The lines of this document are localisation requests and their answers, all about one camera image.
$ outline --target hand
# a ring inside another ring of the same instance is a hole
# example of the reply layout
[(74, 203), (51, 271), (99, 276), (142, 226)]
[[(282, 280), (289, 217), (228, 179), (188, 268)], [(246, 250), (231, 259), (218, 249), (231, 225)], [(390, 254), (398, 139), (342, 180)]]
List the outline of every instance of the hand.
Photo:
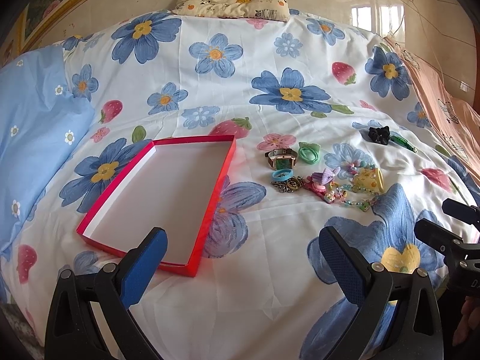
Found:
[(470, 331), (475, 330), (479, 324), (480, 299), (467, 296), (462, 307), (462, 319), (453, 333), (452, 346), (455, 347), (465, 342)]

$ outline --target black hair clip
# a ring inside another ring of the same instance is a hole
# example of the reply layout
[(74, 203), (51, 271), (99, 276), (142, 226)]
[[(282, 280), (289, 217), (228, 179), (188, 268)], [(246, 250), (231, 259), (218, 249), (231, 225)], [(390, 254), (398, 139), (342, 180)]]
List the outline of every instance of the black hair clip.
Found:
[(381, 128), (370, 127), (368, 137), (373, 143), (379, 143), (386, 146), (390, 140), (390, 128), (388, 128), (388, 126)]

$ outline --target window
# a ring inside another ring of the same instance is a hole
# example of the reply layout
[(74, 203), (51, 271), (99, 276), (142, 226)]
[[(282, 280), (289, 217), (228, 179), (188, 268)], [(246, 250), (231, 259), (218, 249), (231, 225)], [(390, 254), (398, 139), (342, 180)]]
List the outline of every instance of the window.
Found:
[(380, 5), (379, 11), (381, 37), (392, 36), (398, 29), (395, 39), (398, 42), (405, 42), (405, 20), (402, 21), (403, 5)]
[(352, 25), (371, 31), (371, 8), (356, 7), (352, 8)]

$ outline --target pink blanket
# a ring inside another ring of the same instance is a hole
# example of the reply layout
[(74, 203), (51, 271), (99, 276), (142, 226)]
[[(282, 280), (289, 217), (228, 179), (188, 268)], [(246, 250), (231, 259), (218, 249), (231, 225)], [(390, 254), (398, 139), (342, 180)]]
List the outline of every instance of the pink blanket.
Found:
[(462, 161), (479, 185), (480, 116), (467, 102), (452, 97), (445, 90), (435, 69), (398, 44), (389, 43), (405, 62), (432, 128), (446, 144), (450, 154)]

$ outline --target bed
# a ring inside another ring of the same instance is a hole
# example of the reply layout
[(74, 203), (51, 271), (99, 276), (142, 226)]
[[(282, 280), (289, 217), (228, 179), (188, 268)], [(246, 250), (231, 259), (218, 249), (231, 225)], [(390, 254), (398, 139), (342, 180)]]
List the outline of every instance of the bed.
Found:
[[(416, 240), (415, 222), (427, 218), (477, 241), (471, 226), (441, 209), (446, 198), (476, 205), (476, 185), (465, 183), (462, 159), (431, 128), (392, 46), (359, 28), (290, 15), (279, 22), (152, 12), (21, 55), (0, 71), (0, 101), (16, 99), (0, 119), (8, 126), (0, 136), (8, 173), (0, 296), (11, 294), (40, 343), (59, 271), (92, 273), (118, 261), (75, 229), (148, 140), (237, 138), (197, 276), (158, 271), (130, 309), (168, 360), (322, 359), (356, 310), (318, 249), (325, 225), (369, 262), (426, 269), (435, 287), (446, 268)], [(417, 152), (371, 142), (369, 127), (383, 126)], [(351, 163), (380, 168), (385, 186), (375, 204), (362, 211), (304, 188), (280, 193), (265, 153), (300, 142), (321, 145), (320, 162), (299, 160), (296, 176), (338, 168), (342, 184)]]

